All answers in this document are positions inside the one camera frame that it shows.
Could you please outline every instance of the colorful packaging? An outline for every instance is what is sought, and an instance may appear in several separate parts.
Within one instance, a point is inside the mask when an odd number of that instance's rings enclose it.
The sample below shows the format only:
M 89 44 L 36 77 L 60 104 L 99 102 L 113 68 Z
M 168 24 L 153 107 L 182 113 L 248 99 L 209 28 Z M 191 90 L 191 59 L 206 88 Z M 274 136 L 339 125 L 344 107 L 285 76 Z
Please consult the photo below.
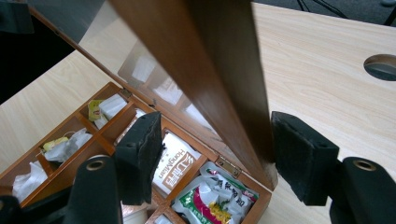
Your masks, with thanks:
M 246 188 L 245 185 L 240 182 L 239 180 L 233 178 L 227 172 L 223 171 L 219 168 L 215 163 L 212 161 L 208 161 L 200 168 L 200 173 L 203 176 L 217 178 L 221 182 L 223 189 L 233 190 L 239 189 L 241 190 L 242 194 L 249 197 L 249 199 L 253 202 L 256 202 L 259 198 L 259 193 L 254 191 L 253 189 Z
M 173 133 L 167 133 L 163 143 L 165 149 L 155 171 L 153 182 L 163 193 L 169 194 L 201 154 Z
M 175 198 L 172 208 L 191 224 L 240 223 L 259 194 L 209 161 Z

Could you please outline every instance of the light wood grain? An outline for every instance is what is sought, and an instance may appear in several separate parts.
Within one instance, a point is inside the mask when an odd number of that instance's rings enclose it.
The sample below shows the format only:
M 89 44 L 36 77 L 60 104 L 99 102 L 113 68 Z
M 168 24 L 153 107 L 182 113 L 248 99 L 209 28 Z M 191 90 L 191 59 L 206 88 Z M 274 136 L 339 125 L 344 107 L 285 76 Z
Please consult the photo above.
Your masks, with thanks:
M 3 172 L 111 79 L 77 51 L 0 106 Z
M 396 179 L 396 82 L 369 76 L 369 56 L 396 54 L 396 29 L 254 4 L 270 110 L 304 120 L 340 147 L 339 160 L 376 161 Z M 331 223 L 279 178 L 261 223 Z
M 371 55 L 396 54 L 396 30 L 253 6 L 270 110 L 291 113 L 334 141 L 340 160 L 376 161 L 396 179 L 396 83 L 370 77 L 362 67 Z M 108 81 L 74 52 L 0 105 L 0 170 Z M 304 206 L 280 177 L 259 223 L 331 223 L 329 204 Z

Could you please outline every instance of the wooden box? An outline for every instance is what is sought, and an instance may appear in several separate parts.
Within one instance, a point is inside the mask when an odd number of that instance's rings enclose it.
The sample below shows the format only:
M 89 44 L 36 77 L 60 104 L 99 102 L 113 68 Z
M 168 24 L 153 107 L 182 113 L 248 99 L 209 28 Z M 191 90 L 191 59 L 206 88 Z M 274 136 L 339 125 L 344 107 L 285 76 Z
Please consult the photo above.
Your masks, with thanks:
M 36 17 L 46 23 L 48 27 L 55 30 L 57 33 L 59 32 L 57 28 L 59 25 L 54 25 L 51 23 L 50 19 L 46 18 L 46 16 L 43 16 L 35 9 L 32 9 L 32 12 Z M 93 28 L 95 28 L 95 20 L 100 20 L 100 17 L 99 19 L 95 18 L 92 22 L 91 27 Z M 161 111 L 163 133 L 174 133 L 187 142 L 192 148 L 200 152 L 202 156 L 194 163 L 168 195 L 163 196 L 155 187 L 152 189 L 152 203 L 147 207 L 148 223 L 153 223 L 160 215 L 166 215 L 173 223 L 183 222 L 172 210 L 171 202 L 196 176 L 198 176 L 200 167 L 207 161 L 213 161 L 218 167 L 224 169 L 225 172 L 244 183 L 246 187 L 260 194 L 258 201 L 251 206 L 247 216 L 243 219 L 243 223 L 258 222 L 270 202 L 271 191 L 269 189 L 273 187 L 271 185 L 269 187 L 266 186 L 268 183 L 263 181 L 266 178 L 264 175 L 263 178 L 259 176 L 260 179 L 258 180 L 253 178 L 250 174 L 256 171 L 246 168 L 246 165 L 251 168 L 251 164 L 247 163 L 247 161 L 251 159 L 254 163 L 259 161 L 260 158 L 247 157 L 244 161 L 240 161 L 208 123 L 203 124 L 187 116 L 184 112 L 188 106 L 192 105 L 192 102 L 183 92 L 180 91 L 180 94 L 174 102 L 172 102 L 172 100 L 174 100 L 175 97 L 171 98 L 170 102 L 167 100 L 169 98 L 163 97 L 163 95 L 156 92 L 155 87 L 161 87 L 161 85 L 164 83 L 166 84 L 166 82 L 169 82 L 169 85 L 173 85 L 173 90 L 177 90 L 177 86 L 135 36 L 131 35 L 134 39 L 128 39 L 128 42 L 121 43 L 122 45 L 128 45 L 128 47 L 125 47 L 127 49 L 125 52 L 122 50 L 118 52 L 122 55 L 120 56 L 121 60 L 118 58 L 118 55 L 113 55 L 115 59 L 113 58 L 112 60 L 116 61 L 115 64 L 120 65 L 120 61 L 122 61 L 120 69 L 118 69 L 117 66 L 114 66 L 116 67 L 116 69 L 114 69 L 112 67 L 114 62 L 111 62 L 111 60 L 104 60 L 103 52 L 96 52 L 94 49 L 91 49 L 92 43 L 102 43 L 101 41 L 104 41 L 106 35 L 109 34 L 107 30 L 111 32 L 111 29 L 117 26 L 120 26 L 120 28 L 117 29 L 118 31 L 125 31 L 127 29 L 120 20 L 115 20 L 105 29 L 102 27 L 101 29 L 103 30 L 101 30 L 99 34 L 97 34 L 93 28 L 86 31 L 86 35 L 79 41 L 73 39 L 67 32 L 59 32 L 60 36 L 82 52 L 85 57 L 94 62 L 114 81 L 108 82 L 94 96 L 83 103 L 76 111 L 71 113 L 67 119 L 63 120 L 55 129 L 49 132 L 29 151 L 6 169 L 0 175 L 0 195 L 12 193 L 12 185 L 15 177 L 17 175 L 29 173 L 29 164 L 33 161 L 39 161 L 48 178 L 21 202 L 22 207 L 36 203 L 53 193 L 70 187 L 73 184 L 77 168 L 80 164 L 95 155 L 111 156 L 114 153 L 114 143 L 118 141 L 121 134 L 127 129 L 133 119 L 135 119 L 136 109 L 143 110 L 146 113 Z M 130 74 L 132 74 L 137 67 L 136 61 L 134 60 L 136 57 L 138 58 L 142 55 L 152 59 L 154 68 L 149 72 L 147 79 L 139 81 L 131 77 Z M 88 120 L 88 103 L 91 100 L 106 99 L 116 93 L 127 102 L 127 105 L 103 128 L 98 129 Z M 67 161 L 58 165 L 44 158 L 41 153 L 41 148 L 45 143 L 60 138 L 66 133 L 77 131 L 82 128 L 86 128 L 87 131 L 92 134 L 92 138 Z M 260 169 L 262 168 L 258 168 L 256 174 L 260 173 Z
M 87 105 L 90 100 L 106 99 L 116 93 L 121 95 L 126 100 L 127 105 L 103 128 L 98 130 L 98 128 L 88 120 Z M 56 127 L 46 137 L 39 141 L 34 147 L 32 147 L 32 149 L 26 152 L 0 175 L 1 195 L 10 195 L 12 193 L 12 185 L 15 176 L 29 173 L 29 162 L 34 161 L 40 162 L 41 166 L 48 175 L 48 178 L 25 200 L 21 202 L 22 207 L 38 202 L 55 192 L 71 186 L 73 184 L 77 168 L 85 160 L 95 155 L 112 155 L 114 153 L 114 143 L 135 118 L 135 110 L 137 108 L 147 113 L 155 111 L 154 108 L 148 106 L 140 99 L 129 94 L 128 91 L 120 89 L 120 87 L 112 82 L 109 82 L 107 85 L 105 85 L 90 100 L 82 105 L 74 113 L 72 113 L 58 127 Z M 43 154 L 41 153 L 41 148 L 45 143 L 62 137 L 65 133 L 78 131 L 84 127 L 89 133 L 92 134 L 92 138 L 77 152 L 75 152 L 67 161 L 59 166 L 56 163 L 47 161 L 44 158 Z M 171 201 L 175 199 L 178 193 L 198 175 L 199 168 L 205 162 L 213 161 L 219 164 L 219 162 L 224 162 L 224 158 L 216 153 L 213 148 L 208 147 L 205 143 L 186 133 L 166 116 L 163 116 L 162 118 L 162 129 L 164 132 L 170 131 L 176 134 L 202 154 L 200 159 L 195 162 L 190 170 L 179 181 L 177 186 L 166 197 L 163 197 L 155 188 L 152 190 L 152 204 L 148 208 L 148 223 L 154 222 L 154 220 L 162 214 L 166 215 L 173 223 L 180 223 L 183 222 L 183 220 L 180 219 L 180 217 L 170 207 Z M 271 193 L 244 172 L 241 172 L 238 175 L 238 179 L 241 180 L 248 188 L 257 191 L 260 194 L 259 200 L 254 203 L 250 209 L 250 212 L 244 219 L 245 223 L 255 223 L 260 219 L 263 211 L 267 207 Z

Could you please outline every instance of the white tissue packet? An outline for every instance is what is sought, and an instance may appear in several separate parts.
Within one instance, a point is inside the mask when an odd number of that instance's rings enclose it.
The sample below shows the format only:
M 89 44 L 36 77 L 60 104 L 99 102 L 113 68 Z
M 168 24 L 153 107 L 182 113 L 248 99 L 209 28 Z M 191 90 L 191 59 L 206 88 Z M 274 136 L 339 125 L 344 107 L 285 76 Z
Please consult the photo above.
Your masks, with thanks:
M 18 198 L 20 203 L 47 179 L 47 174 L 38 161 L 30 162 L 30 170 L 27 175 L 15 176 L 12 195 Z
M 52 150 L 46 152 L 44 157 L 47 161 L 65 162 L 73 153 L 79 150 L 90 138 L 92 134 L 87 133 L 87 129 L 83 128 L 74 133 L 68 141 L 56 145 Z
M 169 194 L 201 156 L 188 143 L 168 133 L 163 139 L 165 149 L 158 167 L 155 171 L 153 182 L 165 194 Z
M 116 116 L 125 106 L 125 100 L 117 93 L 99 104 L 101 113 L 103 113 L 108 120 Z

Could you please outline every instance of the open wooden box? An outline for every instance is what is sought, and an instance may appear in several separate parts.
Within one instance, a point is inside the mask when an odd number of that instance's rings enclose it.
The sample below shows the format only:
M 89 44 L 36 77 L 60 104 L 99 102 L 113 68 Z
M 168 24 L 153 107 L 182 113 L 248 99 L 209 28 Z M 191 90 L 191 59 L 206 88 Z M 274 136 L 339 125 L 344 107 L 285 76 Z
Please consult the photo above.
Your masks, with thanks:
M 239 145 L 238 139 L 232 139 L 232 141 L 228 141 L 228 143 L 231 144 L 233 141 L 236 141 L 239 146 L 227 146 L 208 123 L 204 125 L 186 115 L 186 108 L 192 105 L 192 102 L 181 91 L 181 94 L 173 103 L 167 101 L 164 97 L 159 95 L 158 92 L 156 93 L 154 87 L 161 86 L 167 80 L 170 81 L 177 90 L 178 86 L 164 71 L 162 66 L 156 62 L 154 57 L 151 56 L 149 51 L 145 49 L 145 46 L 140 40 L 134 34 L 130 33 L 128 27 L 121 19 L 108 17 L 108 11 L 111 10 L 111 8 L 108 8 L 106 2 L 99 7 L 99 9 L 94 11 L 93 14 L 95 16 L 91 25 L 88 27 L 88 30 L 84 31 L 84 35 L 78 39 L 73 37 L 73 35 L 69 34 L 66 30 L 59 29 L 61 25 L 52 23 L 53 18 L 50 17 L 50 14 L 46 15 L 48 11 L 46 11 L 44 7 L 44 9 L 41 7 L 40 5 L 33 6 L 31 8 L 32 13 L 122 86 L 122 88 L 120 88 L 113 82 L 109 82 L 90 100 L 106 99 L 118 93 L 127 102 L 127 106 L 125 106 L 102 129 L 98 130 L 92 122 L 88 120 L 87 105 L 90 101 L 88 100 L 0 175 L 1 195 L 12 193 L 12 184 L 15 176 L 27 174 L 29 172 L 29 162 L 33 161 L 40 162 L 48 178 L 21 202 L 22 207 L 38 202 L 55 192 L 71 186 L 77 168 L 85 160 L 95 155 L 112 155 L 114 153 L 114 142 L 117 141 L 118 137 L 135 118 L 135 110 L 138 108 L 146 113 L 156 110 L 161 111 L 163 115 L 163 132 L 169 131 L 174 133 L 202 154 L 200 159 L 196 161 L 187 174 L 183 176 L 169 195 L 163 197 L 157 189 L 153 188 L 152 205 L 148 211 L 148 223 L 154 222 L 154 220 L 162 214 L 166 215 L 173 223 L 183 222 L 172 210 L 171 202 L 184 187 L 198 176 L 199 168 L 207 161 L 213 161 L 218 167 L 223 168 L 227 173 L 244 183 L 246 187 L 260 194 L 259 200 L 253 204 L 247 216 L 244 218 L 243 223 L 256 223 L 261 218 L 271 199 L 270 190 L 274 189 L 276 184 L 274 179 L 267 177 L 267 171 L 269 169 L 274 170 L 274 166 L 272 165 L 272 168 L 268 169 L 265 168 L 265 164 L 272 163 L 271 158 L 267 158 L 267 160 L 263 158 L 266 155 L 265 153 L 255 152 L 253 150 L 254 146 L 252 146 L 254 144 L 249 142 L 250 140 L 244 143 L 247 144 L 249 148 L 242 148 L 241 146 L 243 146 L 243 144 Z M 110 21 L 103 22 L 104 19 L 108 18 L 110 18 Z M 93 45 L 96 46 L 98 43 L 103 45 L 103 48 L 99 51 L 97 51 L 97 47 L 92 48 Z M 136 53 L 140 51 L 145 52 L 140 55 Z M 128 80 L 128 74 L 132 74 L 136 69 L 135 57 L 138 58 L 142 55 L 151 57 L 154 61 L 153 69 L 150 70 L 148 78 L 143 82 L 139 82 L 129 75 L 132 80 Z M 236 123 L 233 123 L 234 120 L 227 120 L 227 118 L 229 118 L 228 109 L 234 112 L 234 108 L 227 108 L 223 105 L 219 108 L 226 109 L 222 114 L 224 115 L 223 121 L 228 123 L 227 125 L 230 129 L 236 129 L 236 134 L 241 133 L 243 137 L 246 137 L 244 136 L 246 130 L 243 129 L 247 126 L 246 124 L 240 124 L 240 120 Z M 221 124 L 218 126 L 215 122 L 215 126 L 217 131 L 220 131 L 223 136 L 228 137 L 228 140 L 230 140 L 230 135 L 223 133 L 225 131 L 224 128 L 219 129 Z M 81 128 L 86 128 L 87 131 L 92 134 L 92 138 L 63 164 L 57 165 L 49 162 L 41 154 L 40 148 L 42 148 L 45 143 L 62 137 L 65 133 L 77 131 Z M 271 145 L 268 145 L 268 148 L 264 149 L 264 151 L 271 150 Z M 264 166 L 261 165 L 260 161 L 265 161 Z
M 111 119 L 100 130 L 88 120 L 88 102 L 93 99 L 106 99 L 118 93 L 128 103 L 113 119 Z M 38 202 L 53 193 L 65 189 L 73 184 L 77 168 L 88 158 L 95 155 L 112 155 L 115 151 L 114 143 L 125 131 L 127 126 L 135 119 L 135 110 L 137 108 L 149 113 L 154 109 L 140 99 L 126 93 L 125 90 L 120 89 L 114 83 L 110 82 L 97 92 L 86 104 L 82 105 L 77 111 L 64 120 L 57 128 L 50 132 L 45 138 L 38 142 L 31 150 L 26 152 L 19 160 L 11 165 L 0 176 L 2 186 L 0 188 L 1 195 L 12 194 L 12 185 L 16 175 L 25 175 L 30 172 L 29 162 L 39 161 L 45 170 L 48 178 L 36 190 L 34 190 L 25 200 L 21 202 L 21 207 L 25 207 L 32 203 Z M 70 131 L 77 131 L 81 128 L 87 128 L 89 133 L 92 133 L 92 138 L 81 147 L 76 153 L 72 155 L 67 161 L 60 166 L 54 162 L 47 161 L 41 153 L 43 145 L 51 140 L 64 136 Z M 163 197 L 155 187 L 153 187 L 152 201 L 148 208 L 148 223 L 154 222 L 158 216 L 164 214 L 173 223 L 181 223 L 183 220 L 170 207 L 171 201 L 183 190 L 188 183 L 192 181 L 199 173 L 199 168 L 207 161 L 219 163 L 224 159 L 216 153 L 213 148 L 206 146 L 203 142 L 183 131 L 174 122 L 167 117 L 162 118 L 163 131 L 169 131 L 179 136 L 186 141 L 194 149 L 199 151 L 202 156 L 190 168 L 190 170 L 179 180 L 177 186 Z M 264 209 L 267 207 L 271 193 L 258 184 L 254 179 L 245 173 L 241 172 L 238 179 L 242 181 L 248 188 L 255 190 L 260 194 L 260 198 L 251 207 L 250 212 L 245 217 L 245 223 L 257 222 Z

